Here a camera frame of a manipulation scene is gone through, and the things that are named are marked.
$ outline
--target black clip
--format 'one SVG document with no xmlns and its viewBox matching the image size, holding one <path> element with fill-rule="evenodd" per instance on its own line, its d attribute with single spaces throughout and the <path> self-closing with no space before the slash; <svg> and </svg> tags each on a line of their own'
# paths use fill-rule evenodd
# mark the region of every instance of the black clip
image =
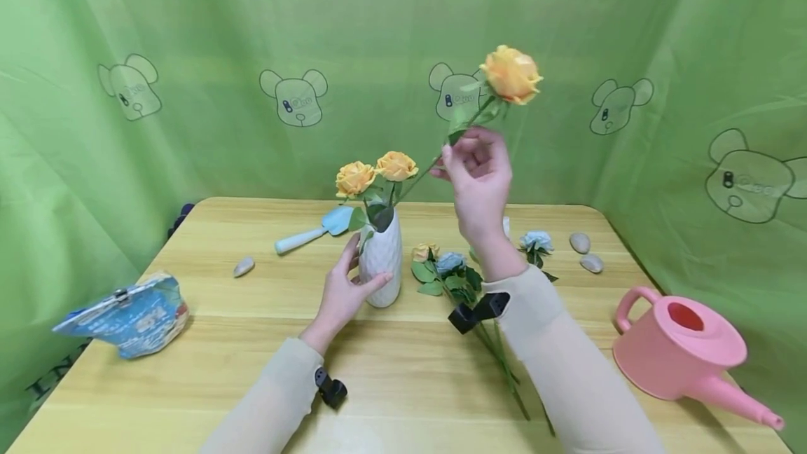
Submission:
<svg viewBox="0 0 807 454">
<path fill-rule="evenodd" d="M 319 388 L 319 395 L 325 405 L 336 410 L 348 397 L 348 389 L 341 380 L 331 380 L 328 371 L 319 367 L 314 373 L 314 381 Z"/>
<path fill-rule="evenodd" d="M 127 289 L 116 289 L 115 293 L 112 293 L 112 298 L 115 299 L 118 305 L 129 305 L 129 291 Z"/>
<path fill-rule="evenodd" d="M 487 319 L 499 317 L 504 312 L 504 307 L 510 301 L 510 294 L 489 293 L 483 296 L 476 307 L 469 307 L 466 304 L 457 305 L 456 309 L 449 315 L 449 321 L 453 327 L 457 328 L 462 335 L 473 330 L 474 326 Z"/>
</svg>

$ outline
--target white vase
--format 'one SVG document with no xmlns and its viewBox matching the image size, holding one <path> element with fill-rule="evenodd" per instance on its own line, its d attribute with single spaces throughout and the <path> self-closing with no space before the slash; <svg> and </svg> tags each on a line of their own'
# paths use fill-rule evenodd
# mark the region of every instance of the white vase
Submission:
<svg viewBox="0 0 807 454">
<path fill-rule="evenodd" d="M 361 238 L 373 227 L 365 225 L 361 230 Z M 364 244 L 364 251 L 358 257 L 358 272 L 361 282 L 366 282 L 379 273 L 391 273 L 392 279 L 367 298 L 367 303 L 378 309 L 383 309 L 398 299 L 401 290 L 401 263 L 404 258 L 404 244 L 401 241 L 401 226 L 398 220 L 398 210 L 394 210 L 392 223 L 384 233 L 373 231 L 373 236 Z"/>
</svg>

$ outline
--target gray stone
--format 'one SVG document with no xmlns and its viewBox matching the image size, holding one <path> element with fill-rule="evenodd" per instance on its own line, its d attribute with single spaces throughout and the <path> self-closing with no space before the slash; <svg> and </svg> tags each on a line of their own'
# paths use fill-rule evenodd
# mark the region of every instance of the gray stone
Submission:
<svg viewBox="0 0 807 454">
<path fill-rule="evenodd" d="M 591 250 L 591 240 L 588 235 L 575 232 L 569 237 L 569 243 L 572 244 L 574 251 L 580 254 L 588 254 Z"/>
<path fill-rule="evenodd" d="M 600 273 L 605 268 L 602 259 L 596 254 L 586 254 L 583 258 L 580 258 L 580 264 L 590 273 Z"/>
<path fill-rule="evenodd" d="M 235 265 L 233 277 L 241 277 L 241 275 L 246 275 L 253 268 L 255 268 L 255 261 L 250 256 L 241 259 L 241 261 Z"/>
</svg>

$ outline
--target left hand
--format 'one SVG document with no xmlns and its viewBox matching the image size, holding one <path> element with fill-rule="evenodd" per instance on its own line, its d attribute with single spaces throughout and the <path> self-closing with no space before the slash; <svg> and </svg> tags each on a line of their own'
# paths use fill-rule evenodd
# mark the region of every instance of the left hand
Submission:
<svg viewBox="0 0 807 454">
<path fill-rule="evenodd" d="M 391 273 L 383 273 L 362 284 L 358 275 L 352 279 L 348 277 L 358 267 L 358 242 L 359 235 L 352 236 L 339 261 L 325 275 L 319 312 L 299 337 L 321 355 L 336 334 L 354 318 L 367 296 L 382 289 L 392 279 Z"/>
</svg>

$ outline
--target light blue trowel blade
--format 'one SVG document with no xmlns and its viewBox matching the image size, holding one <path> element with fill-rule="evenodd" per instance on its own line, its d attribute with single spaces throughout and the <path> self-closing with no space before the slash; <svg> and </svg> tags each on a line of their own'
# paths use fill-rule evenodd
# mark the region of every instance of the light blue trowel blade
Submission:
<svg viewBox="0 0 807 454">
<path fill-rule="evenodd" d="M 343 234 L 350 225 L 352 207 L 340 205 L 322 217 L 322 227 L 334 237 Z"/>
</svg>

